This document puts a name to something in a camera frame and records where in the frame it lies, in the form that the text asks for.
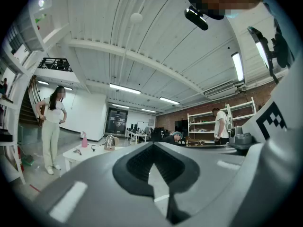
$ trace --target fluorescent light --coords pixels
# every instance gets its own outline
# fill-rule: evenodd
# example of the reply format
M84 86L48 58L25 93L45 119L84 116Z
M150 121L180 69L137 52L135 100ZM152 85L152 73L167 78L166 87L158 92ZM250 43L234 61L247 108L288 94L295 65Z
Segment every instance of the fluorescent light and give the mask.
M121 107L121 108L129 108L129 107L127 107L127 106L122 106L122 105L118 105L118 104L113 104L113 106Z
M238 81L242 81L244 79L244 75L243 75L243 68L242 68L240 54L238 52L232 54L232 59L237 71Z
M151 112L151 113L156 113L156 111L153 111L153 110L148 110L148 109L141 109L141 110Z
M261 42L257 42L256 46L258 48L258 51L259 51L259 53L260 53L260 55L261 55L261 57L262 57L265 65L266 65L266 67L269 69L267 56L265 55L265 51L264 51L264 48L263 48Z
M70 87L64 87L66 90L70 90L70 91L72 91L72 88L70 88Z
M131 92L131 93L136 93L136 94L141 93L140 91L137 91L137 90L134 90L134 89L131 89L131 88L128 88L128 87L118 86L118 85L115 85L115 84L109 84L109 86L112 87L112 88L120 89L120 90Z
M163 100L163 101L166 101L166 102L169 102L169 103L172 103L172 104L180 104L180 103L178 103L178 102L176 102L176 101L172 101L172 100L169 100L169 99L164 98L164 97L160 97L159 99L160 99L160 100Z
M38 81L38 82L41 83L41 84L49 85L47 82L44 82L44 81Z

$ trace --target red brick wall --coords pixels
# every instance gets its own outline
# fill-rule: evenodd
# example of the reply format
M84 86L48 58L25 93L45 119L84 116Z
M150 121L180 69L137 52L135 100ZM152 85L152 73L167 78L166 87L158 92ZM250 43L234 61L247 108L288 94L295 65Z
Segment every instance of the red brick wall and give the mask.
M167 129L169 131L175 131L175 121L179 121L179 120L181 120L181 118L183 118L183 120L186 120L187 114L192 115L192 114L200 114L200 113L204 113L204 112L209 112L215 107L216 108L225 108L225 104L229 104L230 106L243 104L245 102L249 102L251 100L251 97L253 97L253 99L255 101L256 109L258 111L258 106L259 105L263 106L270 99L270 93L274 89L275 86L276 86L276 84L274 82L270 82L263 86L248 90L246 93L239 93L237 95L234 95L234 96L222 99L222 100L218 100L218 101L210 102L207 104L187 108L187 109L184 109L184 110L181 110L178 112L174 112L174 113L168 113L168 114L156 116L156 127L164 127L165 129ZM252 113L252 110L249 107L249 108L243 108L243 109L233 111L232 115L233 115L233 117L238 117L238 116L247 115L247 114L251 114L251 113ZM207 120L207 121L214 120L214 118L211 116L203 117L201 119ZM248 119L235 121L234 126L243 125L247 120ZM202 126L204 129L214 130L213 124L209 124L209 125L206 124L206 125L200 125L200 126Z

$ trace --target white t-shirt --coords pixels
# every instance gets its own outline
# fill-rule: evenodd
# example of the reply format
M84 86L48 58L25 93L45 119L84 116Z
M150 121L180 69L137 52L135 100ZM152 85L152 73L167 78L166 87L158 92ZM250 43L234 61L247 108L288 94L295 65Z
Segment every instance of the white t-shirt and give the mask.
M48 120L49 122L52 122L52 123L59 123L61 111L65 109L63 103L61 103L60 101L56 101L56 109L50 110L48 108L50 98L47 97L44 99L44 101L46 104L45 108L47 109L46 116L45 116L46 120Z
M218 133L219 133L220 119L224 119L224 128L223 128L223 131L221 133L221 138L229 138L229 134L228 134L227 129L225 127L225 124L226 124L226 121L227 121L227 115L222 111L219 111L218 114L217 114L216 123L215 123L215 126L214 126L214 134L218 135Z

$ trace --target glass door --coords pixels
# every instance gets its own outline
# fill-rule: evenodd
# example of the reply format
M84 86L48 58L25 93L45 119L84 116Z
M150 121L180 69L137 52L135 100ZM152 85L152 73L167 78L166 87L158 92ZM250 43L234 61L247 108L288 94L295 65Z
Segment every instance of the glass door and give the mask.
M112 134L125 134L127 113L128 111L109 108L105 131Z

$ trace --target white table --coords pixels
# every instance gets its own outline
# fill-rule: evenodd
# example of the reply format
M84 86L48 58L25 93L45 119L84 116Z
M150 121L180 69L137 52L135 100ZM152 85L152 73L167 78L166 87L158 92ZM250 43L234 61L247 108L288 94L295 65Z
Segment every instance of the white table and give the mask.
M95 149L95 151L93 151L89 146L87 147L82 147L81 145L78 145L66 152L63 153L63 156L65 158L65 166L66 166L66 171L69 171L71 169L71 163L72 162L82 162L88 158L94 157L94 156L98 156L98 155L102 155L108 152L112 152L115 150L119 150L122 149L124 147L115 147L115 150L105 150L104 146L93 146L93 148ZM82 155L79 155L79 153L74 153L75 149L79 149L81 151Z
M131 131L127 131L128 134L127 134L127 140L129 138L129 134L131 134L131 142L132 142L132 137L135 136L135 145L137 144L137 137L144 137L144 142L146 142L146 137L147 137L147 134L135 134Z
M131 131L128 131L128 130L126 130L126 131L125 131L125 138L127 138L127 140L128 140L129 134L132 134L132 132L131 132Z

